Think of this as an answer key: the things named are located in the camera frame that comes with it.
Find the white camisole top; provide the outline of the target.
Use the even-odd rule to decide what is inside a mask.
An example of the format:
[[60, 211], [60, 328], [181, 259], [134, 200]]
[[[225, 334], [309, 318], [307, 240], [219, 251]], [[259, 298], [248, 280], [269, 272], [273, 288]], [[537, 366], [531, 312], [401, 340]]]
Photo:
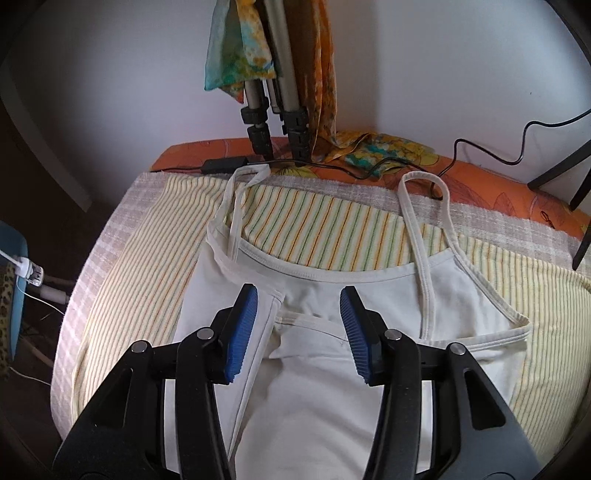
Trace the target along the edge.
[[236, 170], [205, 225], [174, 337], [208, 326], [246, 283], [259, 294], [256, 321], [235, 382], [216, 390], [221, 432], [242, 479], [356, 479], [365, 470], [382, 391], [356, 371], [339, 315], [353, 286], [386, 325], [426, 346], [464, 344], [497, 390], [510, 398], [531, 330], [461, 250], [449, 213], [444, 249], [429, 255], [405, 184], [398, 186], [412, 261], [391, 267], [384, 213], [323, 197], [320, 219], [336, 248], [351, 240], [380, 246], [329, 269], [290, 263], [245, 238], [245, 195], [270, 176], [264, 165]]

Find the yellow striped bed cover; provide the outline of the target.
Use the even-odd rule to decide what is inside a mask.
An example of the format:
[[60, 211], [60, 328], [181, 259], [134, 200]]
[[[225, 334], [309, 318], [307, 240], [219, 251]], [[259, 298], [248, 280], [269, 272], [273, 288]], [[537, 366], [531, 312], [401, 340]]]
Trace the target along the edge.
[[316, 179], [140, 175], [93, 247], [62, 323], [50, 405], [70, 431], [134, 341], [183, 339], [259, 289], [242, 373], [217, 389], [242, 478], [356, 479], [381, 392], [363, 384], [339, 317], [353, 285], [416, 341], [464, 343], [510, 404], [541, 463], [589, 402], [590, 270], [561, 205], [527, 219], [432, 200], [429, 177], [394, 192]]

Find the white clip desk lamp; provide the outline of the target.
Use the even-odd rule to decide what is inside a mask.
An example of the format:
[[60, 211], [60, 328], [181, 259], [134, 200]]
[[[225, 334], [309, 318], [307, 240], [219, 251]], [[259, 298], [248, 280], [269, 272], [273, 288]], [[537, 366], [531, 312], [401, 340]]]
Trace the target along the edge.
[[13, 264], [17, 277], [38, 291], [40, 300], [59, 305], [66, 305], [69, 302], [69, 295], [65, 291], [44, 284], [43, 269], [27, 257], [10, 255], [5, 251], [1, 251], [1, 257]]

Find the leopard print cloth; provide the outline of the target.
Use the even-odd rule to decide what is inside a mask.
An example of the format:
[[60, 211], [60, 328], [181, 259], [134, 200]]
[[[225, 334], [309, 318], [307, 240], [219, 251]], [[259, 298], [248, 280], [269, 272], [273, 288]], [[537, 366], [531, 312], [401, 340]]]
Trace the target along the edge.
[[1, 298], [0, 298], [0, 376], [8, 376], [12, 363], [11, 353], [11, 320], [15, 290], [15, 269], [12, 263], [1, 266]]

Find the blue chair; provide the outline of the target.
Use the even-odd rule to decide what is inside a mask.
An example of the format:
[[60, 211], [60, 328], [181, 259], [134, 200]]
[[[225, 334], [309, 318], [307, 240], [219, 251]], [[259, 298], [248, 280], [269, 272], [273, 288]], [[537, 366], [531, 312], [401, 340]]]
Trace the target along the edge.
[[[1, 250], [10, 257], [28, 256], [28, 246], [24, 236], [5, 222], [1, 222]], [[1, 286], [8, 288], [8, 298], [10, 300], [7, 332], [9, 359], [13, 360], [16, 355], [21, 328], [24, 304], [22, 290], [26, 288], [26, 282], [16, 275], [15, 265], [4, 257], [1, 257]]]

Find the black power adapter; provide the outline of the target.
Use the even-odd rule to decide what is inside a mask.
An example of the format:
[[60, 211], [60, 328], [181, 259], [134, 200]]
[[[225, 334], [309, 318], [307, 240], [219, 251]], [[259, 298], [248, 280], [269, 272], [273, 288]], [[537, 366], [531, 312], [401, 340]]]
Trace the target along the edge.
[[247, 164], [249, 164], [249, 158], [246, 156], [207, 159], [200, 166], [200, 172], [202, 175], [232, 174]]

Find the folded silver tripod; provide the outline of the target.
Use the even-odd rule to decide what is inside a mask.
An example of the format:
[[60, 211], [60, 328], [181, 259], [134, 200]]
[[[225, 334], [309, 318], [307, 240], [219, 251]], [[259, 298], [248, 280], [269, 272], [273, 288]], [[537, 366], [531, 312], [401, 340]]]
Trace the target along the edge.
[[256, 1], [262, 16], [263, 33], [270, 44], [270, 54], [276, 77], [269, 80], [245, 82], [246, 106], [240, 110], [247, 126], [252, 150], [267, 162], [274, 160], [267, 112], [273, 111], [283, 122], [283, 134], [290, 145], [291, 161], [303, 166], [311, 161], [311, 133], [308, 109], [301, 103], [297, 91], [296, 72], [290, 48], [286, 9], [283, 1]]

